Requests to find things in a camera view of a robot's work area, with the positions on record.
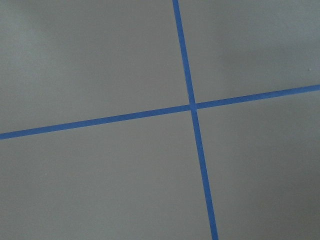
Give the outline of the long blue tape strip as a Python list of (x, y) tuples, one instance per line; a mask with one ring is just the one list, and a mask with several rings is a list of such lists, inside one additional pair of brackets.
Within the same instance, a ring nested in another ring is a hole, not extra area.
[(213, 240), (217, 240), (219, 238), (219, 236), (218, 236), (217, 224), (216, 224), (216, 219), (215, 219), (214, 205), (213, 205), (213, 200), (212, 200), (212, 193), (211, 193), (211, 188), (210, 188), (205, 152), (204, 152), (204, 147), (203, 147), (203, 141), (202, 141), (202, 135), (201, 135), (201, 129), (200, 129), (200, 123), (199, 123), (199, 117), (198, 117), (198, 109), (197, 109), (197, 104), (196, 104), (196, 99), (195, 99), (195, 94), (194, 94), (193, 81), (192, 81), (192, 76), (191, 76), (186, 40), (185, 40), (185, 35), (184, 35), (183, 22), (182, 22), (181, 11), (180, 11), (180, 4), (179, 4), (178, 0), (174, 0), (172, 2), (172, 4), (173, 4), (173, 11), (174, 11), (175, 23), (176, 23), (176, 28), (177, 28), (180, 54), (181, 54), (183, 71), (184, 71), (184, 76), (185, 76), (185, 84), (186, 84), (186, 90), (187, 90), (187, 94), (188, 94), (190, 114), (191, 114), (195, 143), (196, 143), (196, 148), (197, 148), (197, 155), (198, 155), (198, 161), (199, 161), (199, 167), (200, 167), (202, 186), (203, 186), (208, 221), (209, 221), (209, 227), (210, 227), (210, 232), (211, 232), (211, 238)]

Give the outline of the crossing blue tape strip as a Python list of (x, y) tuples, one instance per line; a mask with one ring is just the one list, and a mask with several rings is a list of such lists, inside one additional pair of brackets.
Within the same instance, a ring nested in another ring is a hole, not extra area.
[[(196, 108), (200, 110), (200, 109), (220, 107), (225, 105), (233, 105), (238, 103), (245, 103), (245, 102), (259, 101), (264, 99), (309, 93), (309, 92), (316, 92), (319, 90), (320, 90), (320, 86), (316, 84), (316, 85), (310, 85), (310, 86), (304, 86), (304, 87), (297, 87), (297, 88), (250, 94), (245, 96), (237, 96), (237, 97), (231, 97), (231, 98), (225, 98), (225, 99), (219, 99), (219, 100), (205, 101), (205, 102), (197, 103)], [(64, 130), (70, 130), (70, 129), (103, 125), (103, 124), (109, 124), (109, 123), (115, 123), (115, 122), (123, 122), (123, 121), (134, 120), (134, 119), (148, 118), (153, 116), (168, 115), (173, 113), (187, 112), (187, 111), (190, 111), (191, 109), (192, 107), (190, 105), (179, 105), (179, 106), (159, 108), (154, 110), (147, 110), (147, 111), (141, 111), (141, 112), (134, 112), (134, 113), (128, 113), (128, 114), (121, 114), (121, 115), (82, 120), (82, 121), (76, 121), (76, 122), (69, 122), (69, 123), (63, 123), (63, 124), (57, 124), (57, 125), (42, 126), (42, 127), (1, 133), (0, 139), (6, 140), (6, 139), (58, 132), (58, 131), (64, 131)]]

